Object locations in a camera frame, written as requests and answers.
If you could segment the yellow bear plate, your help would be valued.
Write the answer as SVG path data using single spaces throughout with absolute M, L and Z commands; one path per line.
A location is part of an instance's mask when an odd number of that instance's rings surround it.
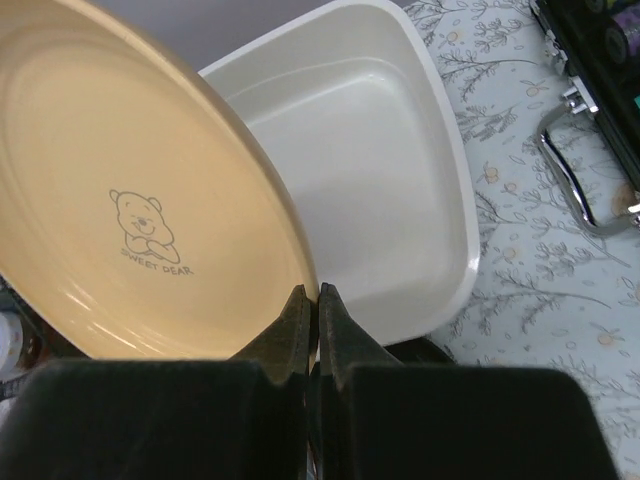
M 226 359 L 318 283 L 229 105 L 86 1 L 1 5 L 1 274 L 95 359 Z

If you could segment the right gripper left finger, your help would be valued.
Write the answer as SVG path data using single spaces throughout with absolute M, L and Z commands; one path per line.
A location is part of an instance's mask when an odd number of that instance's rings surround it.
M 309 300 L 223 361 L 56 359 L 1 429 L 5 479 L 302 479 Z

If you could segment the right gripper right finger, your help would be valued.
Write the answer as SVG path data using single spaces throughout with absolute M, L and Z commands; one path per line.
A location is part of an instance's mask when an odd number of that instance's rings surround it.
M 324 284 L 325 479 L 614 479 L 590 401 L 547 368 L 404 364 Z

